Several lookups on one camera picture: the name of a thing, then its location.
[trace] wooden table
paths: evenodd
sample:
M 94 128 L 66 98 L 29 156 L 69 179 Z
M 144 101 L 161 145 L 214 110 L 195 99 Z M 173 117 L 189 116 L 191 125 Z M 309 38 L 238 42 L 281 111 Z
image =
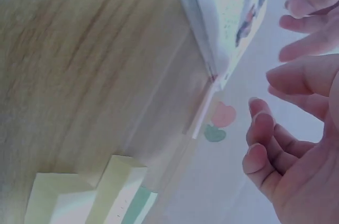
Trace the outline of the wooden table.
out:
M 157 224 L 195 142 L 208 76 L 179 0 L 0 0 L 0 219 L 36 172 L 96 185 L 112 154 L 149 166 Z

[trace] book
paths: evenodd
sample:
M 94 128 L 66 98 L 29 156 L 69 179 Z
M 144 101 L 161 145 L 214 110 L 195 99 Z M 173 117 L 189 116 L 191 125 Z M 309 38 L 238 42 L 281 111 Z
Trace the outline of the book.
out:
M 43 174 L 35 177 L 25 224 L 84 224 L 96 191 L 77 174 Z
M 182 0 L 206 67 L 223 89 L 263 21 L 266 0 Z
M 132 157 L 113 155 L 97 186 L 86 224 L 120 224 L 146 172 L 147 167 Z
M 140 187 L 121 224 L 142 224 L 157 197 L 157 193 L 145 187 Z

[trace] sticky note pad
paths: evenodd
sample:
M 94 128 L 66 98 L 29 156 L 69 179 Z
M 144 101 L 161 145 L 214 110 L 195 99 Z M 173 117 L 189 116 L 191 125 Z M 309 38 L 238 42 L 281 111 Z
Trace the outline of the sticky note pad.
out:
M 157 193 L 140 187 L 121 224 L 142 224 L 157 197 Z
M 120 224 L 146 175 L 132 157 L 113 155 L 98 184 L 86 224 Z
M 43 174 L 35 177 L 25 224 L 84 224 L 96 191 L 77 174 Z

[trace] green heart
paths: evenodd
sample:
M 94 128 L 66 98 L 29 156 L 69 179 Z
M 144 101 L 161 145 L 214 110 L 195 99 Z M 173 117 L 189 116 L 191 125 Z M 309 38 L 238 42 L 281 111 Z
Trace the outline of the green heart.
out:
M 209 142 L 213 143 L 223 141 L 226 138 L 225 131 L 209 124 L 205 128 L 204 135 Z

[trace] pink heart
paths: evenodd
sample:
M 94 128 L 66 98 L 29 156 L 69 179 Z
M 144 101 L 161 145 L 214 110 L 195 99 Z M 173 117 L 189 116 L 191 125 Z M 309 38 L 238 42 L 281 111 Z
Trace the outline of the pink heart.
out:
M 237 112 L 232 106 L 226 106 L 219 102 L 211 121 L 215 127 L 224 128 L 232 124 L 237 116 Z

